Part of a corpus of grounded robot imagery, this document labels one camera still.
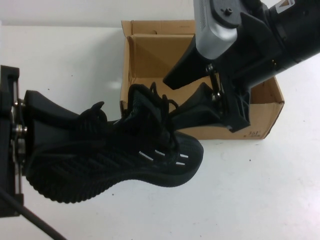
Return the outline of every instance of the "white wall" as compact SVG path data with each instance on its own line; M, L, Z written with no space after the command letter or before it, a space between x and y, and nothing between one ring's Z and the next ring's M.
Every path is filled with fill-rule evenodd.
M119 27L121 20L193 19L193 11L193 0L0 0L4 25Z

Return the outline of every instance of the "bolt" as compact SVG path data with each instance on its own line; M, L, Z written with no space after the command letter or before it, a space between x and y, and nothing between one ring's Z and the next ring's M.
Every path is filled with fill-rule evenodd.
M18 105L19 105L19 102L18 102L18 101L15 101L15 102L14 102L14 106L15 106L15 107L18 107ZM23 108L26 106L26 104L24 103L24 101L21 101L20 106L23 107Z
M234 11L228 7L224 10L224 14L227 15L227 16L230 16Z
M205 70L206 70L207 73L210 74L210 73L214 70L214 67L213 67L212 64L210 63L210 64L206 67Z
M18 124L15 126L15 128L13 128L13 132L20 137L24 134L27 134L28 128L26 126L23 127L22 125Z
M217 94L212 95L212 100L214 102L219 101L221 99L221 93L218 92Z
M276 66L277 66L277 63L276 63L276 61L275 61L275 60L272 60L272 64L274 65L274 67L276 67Z

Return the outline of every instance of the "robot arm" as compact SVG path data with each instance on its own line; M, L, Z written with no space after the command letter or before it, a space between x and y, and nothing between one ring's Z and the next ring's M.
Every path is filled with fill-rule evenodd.
M171 117L176 129L250 125L251 88L320 52L320 1L194 0L196 34L164 78L179 89L210 76Z

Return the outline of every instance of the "brown cardboard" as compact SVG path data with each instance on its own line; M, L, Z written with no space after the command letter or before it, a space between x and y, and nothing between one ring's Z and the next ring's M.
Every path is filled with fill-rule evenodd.
M176 64L189 46L195 32L195 22L183 21L123 21L124 44L121 111L127 108L128 90L132 84L147 87L156 82L160 95L166 94L181 105L202 82L211 86L208 77L178 90L166 86L163 77ZM275 77L251 91L251 126L236 133L221 127L194 127L181 132L204 139L264 139L271 131L284 106L284 97Z

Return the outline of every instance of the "white surface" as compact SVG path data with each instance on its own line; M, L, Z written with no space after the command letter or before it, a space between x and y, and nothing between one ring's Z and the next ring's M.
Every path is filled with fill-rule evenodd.
M121 20L193 18L193 0L0 0L4 25L120 27Z
M120 116L120 29L2 30L3 63L21 69L21 93L38 90L77 113L104 100L110 119ZM126 181L66 205L24 181L25 205L70 240L319 240L319 65L316 56L278 76L286 104L267 139L203 141L203 164L183 186ZM0 219L0 235L48 239L22 217Z

